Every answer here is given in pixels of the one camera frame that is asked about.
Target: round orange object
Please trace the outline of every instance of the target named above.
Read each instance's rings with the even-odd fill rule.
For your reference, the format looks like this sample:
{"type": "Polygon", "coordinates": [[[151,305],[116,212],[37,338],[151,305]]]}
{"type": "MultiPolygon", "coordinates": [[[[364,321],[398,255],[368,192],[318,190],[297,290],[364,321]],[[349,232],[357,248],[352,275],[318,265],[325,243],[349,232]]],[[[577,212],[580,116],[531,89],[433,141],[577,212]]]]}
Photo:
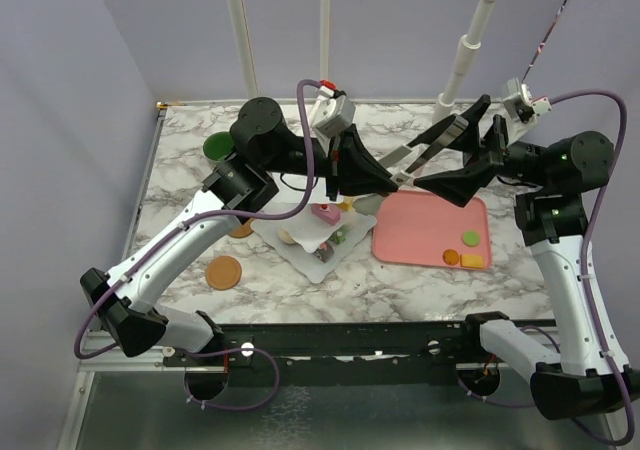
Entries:
{"type": "Polygon", "coordinates": [[[253,233],[253,229],[251,228],[251,222],[253,222],[253,218],[247,220],[244,225],[240,225],[239,227],[234,228],[231,233],[229,233],[230,237],[233,238],[246,238],[253,233]]]}
{"type": "Polygon", "coordinates": [[[240,281],[240,277],[242,277],[242,267],[233,257],[214,258],[205,270],[207,283],[216,290],[229,290],[240,281]]]}
{"type": "Polygon", "coordinates": [[[460,261],[460,255],[458,255],[458,252],[456,252],[455,250],[449,249],[444,251],[444,253],[442,254],[442,259],[447,265],[457,265],[460,261]]]}

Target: round green object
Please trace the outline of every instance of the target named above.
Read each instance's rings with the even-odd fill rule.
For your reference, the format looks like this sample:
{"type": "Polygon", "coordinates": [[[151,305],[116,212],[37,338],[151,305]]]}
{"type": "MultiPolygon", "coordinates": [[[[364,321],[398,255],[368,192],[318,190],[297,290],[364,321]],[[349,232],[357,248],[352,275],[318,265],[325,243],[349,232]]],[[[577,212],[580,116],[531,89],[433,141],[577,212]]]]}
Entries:
{"type": "Polygon", "coordinates": [[[229,132],[218,132],[209,136],[202,145],[204,156],[213,162],[223,160],[233,150],[233,140],[229,132]]]}
{"type": "Polygon", "coordinates": [[[462,243],[467,247],[477,247],[480,243],[480,235],[473,230],[467,230],[462,234],[462,243]]]}

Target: marble tabletop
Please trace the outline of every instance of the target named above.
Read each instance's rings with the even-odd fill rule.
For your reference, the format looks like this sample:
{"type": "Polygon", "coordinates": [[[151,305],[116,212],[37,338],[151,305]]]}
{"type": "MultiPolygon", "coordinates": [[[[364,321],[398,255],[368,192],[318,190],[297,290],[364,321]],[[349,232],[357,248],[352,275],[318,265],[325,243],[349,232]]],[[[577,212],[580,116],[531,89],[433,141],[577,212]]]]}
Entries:
{"type": "MultiPolygon", "coordinates": [[[[167,109],[132,251],[167,225],[210,173],[205,138],[228,130],[239,105],[172,106],[167,109]]],[[[289,128],[299,132],[294,104],[283,104],[289,128]]],[[[359,104],[355,123],[363,143],[379,157],[426,129],[432,107],[359,104]]],[[[485,116],[488,128],[492,113],[485,116]]],[[[460,155],[445,151],[428,172],[459,168],[460,155]]],[[[485,272],[388,264],[371,253],[371,235],[321,284],[311,284],[262,239],[225,237],[191,264],[160,303],[204,310],[218,323],[391,322],[463,319],[500,310],[511,318],[551,318],[542,275],[513,219],[515,189],[494,181],[478,193],[489,213],[493,264],[485,272]],[[212,290],[204,278],[214,256],[231,255],[242,279],[231,290],[212,290]]]]}

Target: vertical post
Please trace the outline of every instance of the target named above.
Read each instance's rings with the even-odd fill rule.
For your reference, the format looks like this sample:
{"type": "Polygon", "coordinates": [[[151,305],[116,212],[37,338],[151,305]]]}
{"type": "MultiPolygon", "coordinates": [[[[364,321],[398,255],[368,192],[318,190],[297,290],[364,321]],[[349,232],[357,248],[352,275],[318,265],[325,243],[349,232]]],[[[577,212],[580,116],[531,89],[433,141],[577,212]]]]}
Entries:
{"type": "Polygon", "coordinates": [[[320,79],[329,80],[331,0],[320,0],[320,79]]]}
{"type": "Polygon", "coordinates": [[[247,25],[247,14],[243,0],[227,0],[231,24],[233,25],[233,35],[236,39],[236,48],[242,67],[244,85],[247,89],[247,97],[258,96],[258,82],[256,80],[256,70],[253,64],[251,53],[251,40],[249,39],[249,26],[247,25]]]}
{"type": "Polygon", "coordinates": [[[438,123],[451,113],[460,85],[462,85],[462,81],[469,71],[469,68],[471,68],[476,53],[480,49],[480,40],[487,28],[489,17],[491,17],[491,12],[493,11],[493,6],[496,1],[497,0],[480,0],[478,3],[476,12],[471,20],[471,25],[469,26],[469,31],[466,35],[463,35],[458,42],[458,50],[453,62],[453,70],[451,71],[444,92],[438,95],[432,124],[438,123]]]}

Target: pink cutting board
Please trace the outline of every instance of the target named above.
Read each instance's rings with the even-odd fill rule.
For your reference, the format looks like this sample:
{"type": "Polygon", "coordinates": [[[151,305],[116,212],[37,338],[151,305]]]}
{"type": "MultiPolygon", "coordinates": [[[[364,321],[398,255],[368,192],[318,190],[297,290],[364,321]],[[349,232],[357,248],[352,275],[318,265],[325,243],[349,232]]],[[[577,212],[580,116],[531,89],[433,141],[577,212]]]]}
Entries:
{"type": "Polygon", "coordinates": [[[479,198],[460,208],[433,193],[400,190],[384,201],[376,218],[373,254],[383,262],[480,270],[444,263],[442,254],[453,249],[460,255],[481,255],[482,270],[491,266],[487,207],[479,198]],[[462,242],[467,230],[480,236],[477,246],[462,242]]]}

